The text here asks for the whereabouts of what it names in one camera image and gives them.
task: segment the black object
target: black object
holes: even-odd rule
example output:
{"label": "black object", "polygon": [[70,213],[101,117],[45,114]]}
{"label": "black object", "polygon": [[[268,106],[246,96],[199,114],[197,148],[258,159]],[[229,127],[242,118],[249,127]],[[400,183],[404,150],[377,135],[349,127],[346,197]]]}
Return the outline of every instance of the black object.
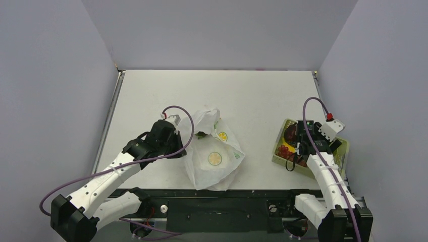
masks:
{"label": "black object", "polygon": [[[139,212],[127,218],[146,218],[147,209],[155,208],[152,216],[167,218],[167,230],[174,232],[248,232],[264,230],[283,233],[282,218],[300,217],[295,209],[295,197],[313,194],[322,197],[319,190],[151,190],[140,189],[149,197],[147,205],[141,204]],[[117,189],[110,198],[125,193]],[[161,213],[161,205],[167,205],[167,213]],[[271,212],[269,206],[275,206]]]}
{"label": "black object", "polygon": [[[183,148],[180,133],[175,130],[172,123],[165,120],[158,120],[153,124],[150,132],[139,135],[131,140],[123,148],[122,153],[129,153],[135,159],[157,157],[160,155],[172,154]],[[179,158],[186,155],[186,151],[170,157]],[[150,162],[140,163],[144,169]],[[140,190],[133,190],[142,205],[147,205],[147,198]],[[87,218],[83,212],[84,208],[76,208],[71,202],[71,197],[64,198],[58,195],[51,203],[50,226],[67,242],[88,242],[95,236],[96,224],[99,219]]]}
{"label": "black object", "polygon": [[[361,241],[367,242],[370,237],[373,216],[368,208],[357,206],[353,211]],[[330,210],[318,227],[318,240],[320,242],[356,241],[355,230],[348,217],[349,209],[338,207]]]}
{"label": "black object", "polygon": [[[329,147],[329,141],[318,131],[320,124],[318,122],[314,123],[312,120],[307,120],[306,124],[308,126],[310,136],[312,137],[318,150],[320,152],[327,152],[328,154],[331,154],[332,151]],[[295,148],[297,148],[297,143],[300,143],[299,154],[302,155],[305,160],[307,160],[309,155],[316,155],[315,149],[311,145],[309,137],[306,134],[303,120],[299,120],[297,122],[296,143],[294,146]]]}
{"label": "black object", "polygon": [[303,216],[291,222],[284,221],[284,228],[286,228],[292,235],[302,237],[307,233],[309,225],[307,218]]}
{"label": "black object", "polygon": [[71,197],[58,195],[52,200],[50,226],[66,241],[91,241],[96,233],[98,218],[88,219],[84,209],[77,209]]}
{"label": "black object", "polygon": [[294,123],[284,130],[284,141],[291,146],[296,146],[296,129],[297,123]]}
{"label": "black object", "polygon": [[[293,166],[291,167],[291,169],[288,169],[288,160],[293,157]],[[287,171],[294,171],[294,168],[296,168],[296,163],[298,162],[298,160],[300,161],[301,159],[303,159],[303,157],[301,156],[297,156],[297,153],[293,153],[292,155],[288,156],[286,161],[285,161],[285,169]]]}
{"label": "black object", "polygon": [[[158,157],[160,155],[169,155],[181,149],[180,132],[177,131],[174,125],[165,120],[158,120],[153,124],[151,131],[143,133],[136,139],[131,140],[123,148],[122,153],[129,153],[134,157],[134,161],[145,158]],[[186,151],[170,157],[170,159],[180,158],[186,155]],[[144,169],[151,162],[140,163],[141,169]]]}
{"label": "black object", "polygon": [[335,150],[337,150],[340,146],[342,145],[342,142],[338,139],[336,139],[335,141],[333,141],[330,144],[330,149],[332,152],[334,152]]}

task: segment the red connector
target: red connector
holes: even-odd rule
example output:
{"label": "red connector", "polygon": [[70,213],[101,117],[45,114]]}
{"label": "red connector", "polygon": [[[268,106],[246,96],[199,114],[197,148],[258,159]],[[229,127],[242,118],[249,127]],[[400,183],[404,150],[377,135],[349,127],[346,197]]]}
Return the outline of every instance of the red connector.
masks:
{"label": "red connector", "polygon": [[333,114],[331,112],[327,113],[327,121],[333,120]]}

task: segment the white table surface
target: white table surface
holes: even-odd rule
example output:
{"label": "white table surface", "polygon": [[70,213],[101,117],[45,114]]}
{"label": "white table surface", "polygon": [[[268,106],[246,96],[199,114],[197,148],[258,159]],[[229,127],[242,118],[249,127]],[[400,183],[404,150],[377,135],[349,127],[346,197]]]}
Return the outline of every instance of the white table surface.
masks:
{"label": "white table surface", "polygon": [[[128,70],[120,89],[97,171],[103,170],[131,139],[150,131],[169,105],[193,114],[218,107],[246,153],[230,189],[319,189],[314,179],[271,161],[286,118],[301,119],[308,97],[318,97],[311,72],[292,71],[156,71]],[[170,109],[168,115],[185,113]],[[307,118],[323,121],[317,102],[309,102]],[[184,164],[158,160],[120,188],[193,189]]]}

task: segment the wire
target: wire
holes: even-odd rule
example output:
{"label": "wire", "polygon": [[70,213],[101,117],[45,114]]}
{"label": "wire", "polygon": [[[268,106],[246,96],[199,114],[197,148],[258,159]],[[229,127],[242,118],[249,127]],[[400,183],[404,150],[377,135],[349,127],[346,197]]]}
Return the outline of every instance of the wire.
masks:
{"label": "wire", "polygon": [[304,237],[295,236],[290,231],[288,231],[288,229],[285,229],[285,231],[290,235],[290,239],[291,238],[298,239],[298,240],[303,240],[303,239],[304,240],[306,240],[306,239],[318,239],[318,237],[316,237],[316,236],[304,236]]}
{"label": "wire", "polygon": [[162,233],[167,233],[167,234],[169,234],[168,236],[158,237],[158,238],[144,238],[144,237],[143,237],[143,238],[141,238],[142,240],[161,240],[161,239],[165,239],[165,238],[171,238],[171,237],[174,237],[174,236],[177,236],[177,235],[182,235],[182,233],[170,232],[170,231],[166,231],[166,230],[163,230],[163,229],[158,229],[158,228],[151,227],[151,226],[147,226],[147,225],[145,225],[145,224],[143,224],[143,223],[139,223],[139,222],[136,222],[136,221],[132,221],[132,220],[129,220],[129,219],[126,219],[126,218],[120,218],[119,220],[124,221],[124,222],[128,222],[128,223],[132,223],[132,224],[135,224],[135,225],[140,226],[139,228],[136,228],[136,229],[134,230],[133,234],[135,234],[135,232],[136,232],[138,229],[142,228],[142,227],[144,227],[144,228],[148,228],[148,229],[151,229],[151,230],[154,230],[154,231],[158,231],[158,232],[162,232]]}
{"label": "wire", "polygon": [[[173,106],[168,106],[168,107],[166,107],[166,108],[162,111],[162,113],[163,113],[163,114],[165,114],[165,111],[167,111],[167,110],[168,110],[168,109],[170,109],[170,108],[178,108],[178,109],[181,109],[183,112],[185,112],[185,113],[186,113],[186,115],[187,115],[187,116],[189,117],[189,119],[190,119],[190,123],[191,123],[191,125],[192,125],[192,132],[191,132],[191,134],[193,134],[193,132],[194,132],[194,130],[195,130],[195,126],[194,126],[194,123],[193,123],[192,116],[189,114],[189,112],[188,112],[188,111],[186,111],[184,108],[182,108],[182,107],[180,107],[180,106],[175,106],[175,105],[173,105]],[[174,153],[171,153],[171,154],[169,154],[169,155],[163,155],[163,156],[159,156],[159,157],[153,157],[153,158],[147,158],[147,159],[142,159],[142,160],[137,160],[137,161],[129,162],[129,163],[126,163],[126,164],[123,164],[123,165],[118,165],[118,166],[116,166],[116,167],[115,167],[115,169],[120,169],[120,168],[123,168],[123,167],[126,167],[126,166],[135,165],[135,164],[139,164],[139,163],[143,163],[143,162],[151,162],[151,161],[155,161],[155,160],[159,160],[159,159],[163,159],[163,158],[169,158],[169,157],[175,156],[175,155],[177,155],[177,154],[180,154],[181,152],[183,152],[183,151],[187,148],[187,146],[189,146],[190,141],[192,141],[192,138],[193,138],[193,135],[191,135],[191,136],[190,136],[189,141],[187,141],[187,143],[183,146],[183,148],[179,149],[178,151],[176,151],[176,152],[174,152]],[[48,199],[52,194],[54,194],[55,192],[59,191],[60,189],[65,188],[65,187],[67,187],[67,186],[69,186],[69,185],[71,185],[71,184],[78,183],[78,182],[81,182],[81,181],[83,181],[83,180],[86,180],[86,179],[89,179],[89,178],[93,178],[93,177],[96,177],[96,176],[99,176],[99,175],[104,175],[104,174],[107,174],[107,173],[112,172],[112,171],[113,171],[113,169],[108,169],[108,170],[105,170],[105,171],[102,171],[102,172],[99,172],[99,173],[95,173],[95,174],[92,174],[92,175],[88,175],[88,176],[85,176],[85,177],[82,177],[82,178],[78,178],[78,179],[75,179],[75,180],[72,180],[72,181],[69,181],[69,182],[67,182],[67,183],[62,184],[61,186],[59,186],[59,187],[57,187],[57,188],[53,189],[52,191],[50,191],[48,194],[46,194],[46,195],[42,198],[42,200],[40,201],[40,204],[39,204],[39,209],[41,210],[41,212],[42,212],[43,214],[45,214],[46,216],[49,216],[49,217],[50,217],[50,213],[49,213],[49,212],[47,212],[47,211],[43,208],[43,204],[45,203],[45,201],[46,201],[46,200],[47,200],[47,199]]]}
{"label": "wire", "polygon": [[154,207],[151,208],[151,213],[150,213],[149,217],[146,220],[147,226],[150,226],[150,224],[148,223],[148,221],[153,217],[153,215],[154,215]]}
{"label": "wire", "polygon": [[[319,152],[318,148],[316,147],[315,142],[313,141],[313,138],[310,135],[308,126],[306,124],[306,105],[307,105],[307,103],[310,100],[317,100],[323,106],[324,111],[326,113],[329,113],[329,112],[327,111],[326,105],[319,98],[317,98],[317,97],[310,97],[310,98],[308,98],[305,101],[304,105],[303,105],[303,125],[305,127],[306,134],[307,134],[307,136],[309,138],[310,143],[313,146],[313,149],[315,150],[316,154],[320,157],[321,161],[324,163],[325,166],[329,166],[329,164],[327,163],[327,161],[324,159],[324,157],[321,155],[321,153]],[[360,232],[359,232],[359,229],[358,229],[357,220],[355,219],[355,214],[354,214],[354,210],[351,207],[351,203],[349,202],[349,199],[346,196],[346,193],[343,190],[342,186],[339,184],[339,179],[337,178],[336,174],[334,174],[334,172],[333,172],[333,170],[331,168],[329,168],[328,170],[332,174],[335,182],[338,183],[337,186],[338,186],[340,192],[343,194],[343,198],[345,199],[346,205],[348,206],[349,213],[351,214],[352,224],[354,225],[354,230],[355,230],[355,235],[357,236],[357,241],[361,242],[361,236],[360,236]]]}
{"label": "wire", "polygon": [[306,217],[300,217],[300,218],[296,218],[296,219],[294,219],[293,221],[290,221],[290,222],[287,222],[286,224],[287,225],[289,225],[289,224],[293,224],[293,223],[295,223],[295,222],[297,222],[297,221],[300,221],[300,220],[303,220],[303,219],[307,219]]}
{"label": "wire", "polygon": [[[288,169],[288,166],[287,166],[287,164],[288,164],[288,159],[290,159],[290,157],[292,156],[292,155],[294,155],[293,156],[293,167],[289,170]],[[287,159],[285,160],[285,169],[287,170],[287,171],[294,171],[294,168],[296,168],[296,158],[297,158],[297,153],[295,152],[295,153],[293,153],[293,154],[291,154],[291,155],[289,155],[288,157],[287,157]]]}

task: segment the lemon print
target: lemon print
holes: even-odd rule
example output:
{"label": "lemon print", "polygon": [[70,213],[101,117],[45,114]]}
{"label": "lemon print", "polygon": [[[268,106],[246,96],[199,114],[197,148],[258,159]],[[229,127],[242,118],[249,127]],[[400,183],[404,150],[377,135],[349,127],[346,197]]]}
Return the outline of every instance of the lemon print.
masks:
{"label": "lemon print", "polygon": [[213,152],[208,156],[208,162],[211,165],[220,165],[222,162],[222,155],[217,152]]}
{"label": "lemon print", "polygon": [[219,133],[218,136],[221,140],[227,141],[227,134],[225,132]]}

